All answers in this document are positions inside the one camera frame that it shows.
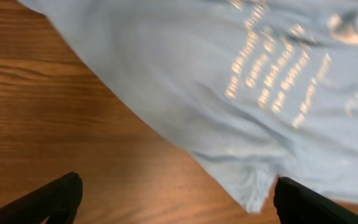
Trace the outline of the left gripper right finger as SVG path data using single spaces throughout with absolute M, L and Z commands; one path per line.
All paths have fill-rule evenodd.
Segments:
M 358 224 L 358 215 L 288 177 L 278 179 L 273 204 L 281 224 Z

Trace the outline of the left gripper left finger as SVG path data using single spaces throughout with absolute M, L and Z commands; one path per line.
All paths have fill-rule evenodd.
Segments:
M 69 172 L 0 208 L 0 224 L 72 224 L 83 198 L 83 181 Z

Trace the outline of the light blue printed t-shirt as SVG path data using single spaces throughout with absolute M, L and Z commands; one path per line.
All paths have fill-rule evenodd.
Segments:
M 22 0 L 248 212 L 278 176 L 358 203 L 358 0 Z

